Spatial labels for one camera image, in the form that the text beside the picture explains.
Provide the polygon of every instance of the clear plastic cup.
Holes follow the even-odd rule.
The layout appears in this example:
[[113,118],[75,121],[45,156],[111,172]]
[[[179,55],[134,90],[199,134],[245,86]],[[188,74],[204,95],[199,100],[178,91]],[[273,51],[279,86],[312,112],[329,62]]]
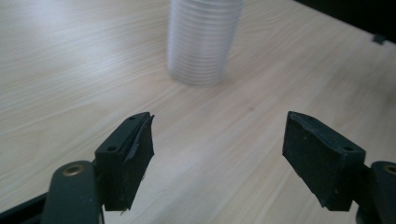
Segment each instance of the clear plastic cup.
[[193,85],[224,77],[243,0],[171,0],[169,75]]

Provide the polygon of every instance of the wooden table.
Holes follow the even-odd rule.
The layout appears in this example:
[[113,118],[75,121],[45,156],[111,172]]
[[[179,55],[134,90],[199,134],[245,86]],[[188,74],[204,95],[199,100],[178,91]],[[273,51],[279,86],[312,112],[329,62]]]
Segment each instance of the wooden table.
[[287,112],[396,161],[396,48],[287,0],[247,0],[227,77],[166,71],[169,1],[0,1],[0,211],[48,190],[128,116],[156,117],[132,210],[107,223],[355,223],[281,156]]

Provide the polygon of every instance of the black object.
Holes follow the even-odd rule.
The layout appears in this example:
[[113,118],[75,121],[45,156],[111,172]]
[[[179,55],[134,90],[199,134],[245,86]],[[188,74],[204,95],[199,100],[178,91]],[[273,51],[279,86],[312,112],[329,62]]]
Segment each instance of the black object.
[[310,116],[289,112],[283,155],[320,204],[348,211],[359,204],[359,224],[396,223],[396,163],[364,165],[365,151]]
[[0,223],[104,223],[107,211],[130,209],[154,155],[149,112],[126,119],[95,151],[95,160],[60,167],[49,192],[0,214]]
[[396,6],[393,0],[296,1],[374,34],[374,42],[382,44],[387,39],[396,43]]

